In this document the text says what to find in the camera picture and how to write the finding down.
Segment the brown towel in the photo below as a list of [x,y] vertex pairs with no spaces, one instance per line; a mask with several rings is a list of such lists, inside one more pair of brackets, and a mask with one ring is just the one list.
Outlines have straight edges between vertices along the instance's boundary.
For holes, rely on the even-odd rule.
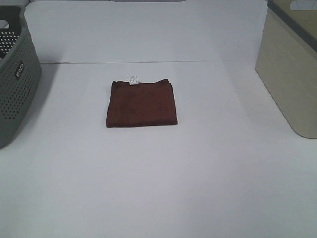
[[107,128],[177,124],[174,92],[168,79],[137,85],[124,81],[112,83]]

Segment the beige basket with grey rim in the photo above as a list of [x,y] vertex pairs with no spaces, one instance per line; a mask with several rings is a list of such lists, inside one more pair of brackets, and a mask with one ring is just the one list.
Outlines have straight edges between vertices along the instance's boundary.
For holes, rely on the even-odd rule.
[[255,70],[290,127],[317,137],[317,2],[269,0]]

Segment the grey perforated laundry basket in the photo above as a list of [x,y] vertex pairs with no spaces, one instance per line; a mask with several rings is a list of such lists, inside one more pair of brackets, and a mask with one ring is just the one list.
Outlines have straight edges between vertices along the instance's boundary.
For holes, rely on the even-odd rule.
[[0,18],[0,146],[7,146],[22,124],[42,69],[25,19],[25,7],[2,5]]

